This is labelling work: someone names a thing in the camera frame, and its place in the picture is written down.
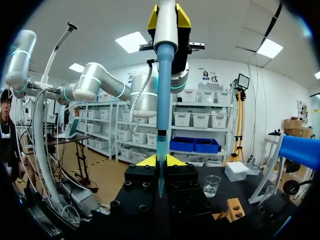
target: man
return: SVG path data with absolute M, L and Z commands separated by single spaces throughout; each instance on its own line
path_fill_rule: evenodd
M 6 89 L 1 94 L 0 159 L 6 165 L 7 172 L 12 182 L 15 182 L 17 178 L 22 179 L 27 171 L 31 182 L 34 186 L 36 186 L 34 169 L 32 168 L 27 156 L 22 153 L 20 142 L 17 144 L 15 124 L 12 122 L 9 116 L 11 103 L 12 93 L 10 90 Z M 22 153 L 22 161 L 19 157 L 18 148 L 20 148 L 20 152 Z

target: laptop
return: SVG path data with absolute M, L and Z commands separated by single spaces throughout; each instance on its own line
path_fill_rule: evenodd
M 74 136 L 77 135 L 77 127 L 79 123 L 79 118 L 74 118 L 71 124 L 71 127 L 66 127 L 64 133 L 60 133 L 58 136 L 58 139 L 72 139 Z

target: cardboard box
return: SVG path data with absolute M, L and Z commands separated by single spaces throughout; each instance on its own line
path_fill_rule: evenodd
M 283 128 L 284 129 L 301 129 L 302 121 L 301 120 L 293 120 L 293 119 L 285 119 L 283 120 Z
M 285 129 L 284 133 L 290 136 L 310 139 L 312 135 L 312 129 L 306 127 L 302 127 L 299 129 Z

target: ceiling light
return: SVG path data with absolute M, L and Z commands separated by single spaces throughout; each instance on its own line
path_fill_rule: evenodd
M 84 66 L 81 66 L 80 64 L 78 63 L 74 63 L 72 64 L 69 69 L 73 70 L 73 71 L 76 71 L 78 73 L 82 73 L 82 71 L 85 69 Z
M 273 59 L 283 48 L 278 43 L 266 38 L 256 53 Z
M 141 35 L 139 31 L 131 33 L 129 35 L 120 37 L 115 40 L 121 47 L 124 48 L 129 54 L 138 52 L 140 45 L 147 44 L 147 41 Z
M 320 71 L 315 74 L 316 79 L 320 79 Z

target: tripod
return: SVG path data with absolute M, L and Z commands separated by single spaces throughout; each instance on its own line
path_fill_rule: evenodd
M 223 166 L 226 166 L 228 162 L 239 162 L 239 155 L 241 154 L 242 162 L 245 162 L 245 155 L 243 152 L 243 136 L 244 136 L 244 129 L 245 129 L 245 99 L 246 94 L 245 91 L 237 88 L 238 90 L 238 124 L 236 128 L 236 136 L 235 143 L 234 143 L 234 151 L 231 156 L 226 160 Z

